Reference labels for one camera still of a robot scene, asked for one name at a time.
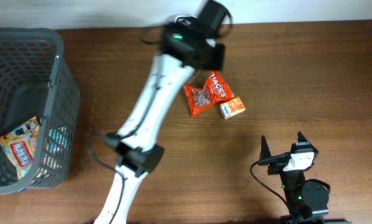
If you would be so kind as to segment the yellow snack bag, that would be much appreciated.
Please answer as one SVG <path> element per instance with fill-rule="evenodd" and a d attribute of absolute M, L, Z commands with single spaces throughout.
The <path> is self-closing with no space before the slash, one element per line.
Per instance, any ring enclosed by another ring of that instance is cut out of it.
<path fill-rule="evenodd" d="M 29 119 L 8 134 L 0 137 L 0 146 L 16 169 L 17 178 L 23 178 L 34 162 L 40 125 L 37 117 Z"/>

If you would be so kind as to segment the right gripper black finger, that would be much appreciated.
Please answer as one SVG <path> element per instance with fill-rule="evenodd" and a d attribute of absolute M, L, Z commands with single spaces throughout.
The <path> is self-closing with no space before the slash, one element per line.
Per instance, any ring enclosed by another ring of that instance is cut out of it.
<path fill-rule="evenodd" d="M 302 134 L 301 131 L 297 133 L 297 142 L 299 144 L 309 144 L 310 142 L 306 139 L 306 137 Z"/>
<path fill-rule="evenodd" d="M 269 159 L 270 157 L 272 157 L 272 155 L 269 150 L 268 143 L 266 141 L 265 135 L 262 135 L 261 136 L 261 152 L 259 155 L 259 160 L 261 161 L 261 160 Z"/>

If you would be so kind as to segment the teal tissue pack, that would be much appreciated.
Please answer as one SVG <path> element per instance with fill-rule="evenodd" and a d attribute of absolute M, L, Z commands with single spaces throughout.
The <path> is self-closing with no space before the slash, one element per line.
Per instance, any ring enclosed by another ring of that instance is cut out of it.
<path fill-rule="evenodd" d="M 61 127 L 59 129 L 51 129 L 49 131 L 49 137 L 52 138 L 51 141 L 47 143 L 47 150 L 52 154 L 58 154 L 67 148 L 68 140 L 65 138 L 64 134 L 67 133 L 66 127 Z"/>

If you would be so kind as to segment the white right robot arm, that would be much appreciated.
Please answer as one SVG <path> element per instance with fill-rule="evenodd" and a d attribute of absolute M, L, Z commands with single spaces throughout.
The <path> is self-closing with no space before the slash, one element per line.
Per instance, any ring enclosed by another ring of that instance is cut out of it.
<path fill-rule="evenodd" d="M 348 223 L 347 220 L 326 220 L 331 188 L 326 182 L 317 179 L 306 179 L 304 172 L 314 166 L 319 151 L 305 136 L 297 133 L 297 142 L 293 143 L 289 152 L 273 156 L 266 138 L 261 137 L 261 152 L 258 161 L 250 167 L 266 166 L 268 175 L 279 175 L 284 197 L 261 182 L 255 175 L 253 179 L 265 189 L 279 197 L 287 207 L 289 214 L 282 216 L 280 223 Z"/>

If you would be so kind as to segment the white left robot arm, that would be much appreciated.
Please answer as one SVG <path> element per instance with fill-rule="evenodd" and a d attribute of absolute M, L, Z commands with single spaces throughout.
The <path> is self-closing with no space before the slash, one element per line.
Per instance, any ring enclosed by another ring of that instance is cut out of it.
<path fill-rule="evenodd" d="M 125 123 L 115 132 L 98 138 L 117 155 L 116 165 L 96 163 L 114 172 L 113 184 L 95 223 L 126 223 L 134 197 L 142 181 L 155 170 L 164 155 L 157 135 L 177 93 L 199 70 L 221 70 L 225 45 L 217 39 L 230 11 L 217 1 L 206 1 L 196 16 L 177 16 L 162 24 L 158 40 L 145 44 L 157 46 L 146 84 Z"/>

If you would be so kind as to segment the red Hacks candy bag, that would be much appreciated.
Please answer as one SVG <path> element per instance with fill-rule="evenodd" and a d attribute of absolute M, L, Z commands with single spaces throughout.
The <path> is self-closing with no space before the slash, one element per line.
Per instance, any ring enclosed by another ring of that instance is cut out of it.
<path fill-rule="evenodd" d="M 188 99 L 192 117 L 196 117 L 217 103 L 229 101 L 235 97 L 228 84 L 217 71 L 211 72 L 203 88 L 184 85 L 183 90 Z"/>

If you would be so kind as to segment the orange tissue pack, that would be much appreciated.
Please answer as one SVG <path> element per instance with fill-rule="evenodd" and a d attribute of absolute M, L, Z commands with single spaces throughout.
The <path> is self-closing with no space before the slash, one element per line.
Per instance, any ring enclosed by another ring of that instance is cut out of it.
<path fill-rule="evenodd" d="M 232 118 L 238 114 L 243 113 L 246 108 L 240 97 L 233 98 L 230 101 L 220 104 L 220 110 L 225 119 Z"/>

